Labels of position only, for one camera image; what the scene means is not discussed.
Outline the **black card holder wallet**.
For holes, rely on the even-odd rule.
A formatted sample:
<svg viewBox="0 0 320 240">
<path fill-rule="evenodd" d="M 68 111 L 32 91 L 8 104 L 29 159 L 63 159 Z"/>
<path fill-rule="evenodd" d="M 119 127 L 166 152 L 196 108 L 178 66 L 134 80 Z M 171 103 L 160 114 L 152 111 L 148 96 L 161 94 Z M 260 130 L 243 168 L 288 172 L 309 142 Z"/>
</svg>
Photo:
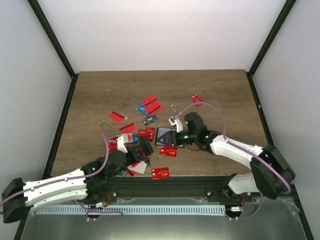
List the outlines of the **black card holder wallet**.
<svg viewBox="0 0 320 240">
<path fill-rule="evenodd" d="M 155 131 L 154 145 L 155 146 L 167 146 L 167 147 L 176 147 L 176 148 L 185 148 L 185 144 L 177 145 L 174 143 L 173 137 L 169 134 L 174 132 L 172 128 L 158 127 Z"/>
</svg>

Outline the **black card carried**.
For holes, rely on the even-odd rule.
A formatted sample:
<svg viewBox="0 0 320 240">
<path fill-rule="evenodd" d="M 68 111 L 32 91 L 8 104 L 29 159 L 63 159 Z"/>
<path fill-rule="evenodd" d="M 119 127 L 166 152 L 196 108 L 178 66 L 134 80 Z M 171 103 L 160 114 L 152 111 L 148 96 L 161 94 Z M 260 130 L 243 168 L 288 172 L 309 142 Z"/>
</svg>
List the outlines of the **black card carried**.
<svg viewBox="0 0 320 240">
<path fill-rule="evenodd" d="M 146 136 L 140 137 L 138 139 L 139 145 L 141 147 L 141 150 L 143 152 L 143 154 L 148 157 L 150 155 L 152 155 L 152 153 L 154 152 L 148 138 Z"/>
</svg>

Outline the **red VIP card front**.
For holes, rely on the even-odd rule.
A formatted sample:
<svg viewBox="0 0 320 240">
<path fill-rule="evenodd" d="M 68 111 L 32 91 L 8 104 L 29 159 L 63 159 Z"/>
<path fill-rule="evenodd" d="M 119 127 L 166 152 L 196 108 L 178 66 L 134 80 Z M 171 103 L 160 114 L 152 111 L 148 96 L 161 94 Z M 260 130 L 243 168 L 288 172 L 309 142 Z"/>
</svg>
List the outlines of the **red VIP card front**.
<svg viewBox="0 0 320 240">
<path fill-rule="evenodd" d="M 159 167 L 151 169 L 152 180 L 163 180 L 170 178 L 170 171 L 168 167 Z"/>
</svg>

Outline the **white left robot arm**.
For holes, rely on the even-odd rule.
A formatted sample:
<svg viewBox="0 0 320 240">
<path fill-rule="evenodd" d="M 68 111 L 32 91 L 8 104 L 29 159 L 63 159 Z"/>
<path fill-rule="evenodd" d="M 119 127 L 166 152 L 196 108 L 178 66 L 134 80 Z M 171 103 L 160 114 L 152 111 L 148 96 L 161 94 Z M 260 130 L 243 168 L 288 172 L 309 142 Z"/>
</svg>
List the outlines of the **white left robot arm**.
<svg viewBox="0 0 320 240">
<path fill-rule="evenodd" d="M 1 194 L 0 214 L 5 224 L 21 221 L 29 213 L 66 201 L 87 200 L 97 202 L 102 196 L 101 186 L 111 183 L 130 165 L 139 163 L 143 154 L 139 150 L 126 153 L 114 150 L 105 157 L 70 173 L 38 181 L 24 182 L 13 179 Z"/>
</svg>

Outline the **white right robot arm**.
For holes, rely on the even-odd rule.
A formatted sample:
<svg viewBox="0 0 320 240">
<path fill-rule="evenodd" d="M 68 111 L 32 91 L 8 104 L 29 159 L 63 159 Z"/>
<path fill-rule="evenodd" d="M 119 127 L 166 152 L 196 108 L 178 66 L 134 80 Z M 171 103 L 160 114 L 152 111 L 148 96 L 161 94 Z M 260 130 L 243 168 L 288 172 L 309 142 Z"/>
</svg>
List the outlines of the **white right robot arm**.
<svg viewBox="0 0 320 240">
<path fill-rule="evenodd" d="M 231 176 L 222 188 L 225 200 L 232 202 L 244 193 L 261 193 L 275 200 L 280 194 L 291 192 L 290 183 L 296 174 L 274 145 L 261 147 L 230 139 L 223 133 L 209 130 L 196 112 L 188 113 L 184 120 L 187 129 L 183 129 L 178 117 L 168 119 L 173 129 L 163 134 L 166 146 L 195 144 L 203 152 L 226 157 L 250 169 L 250 173 Z"/>
</svg>

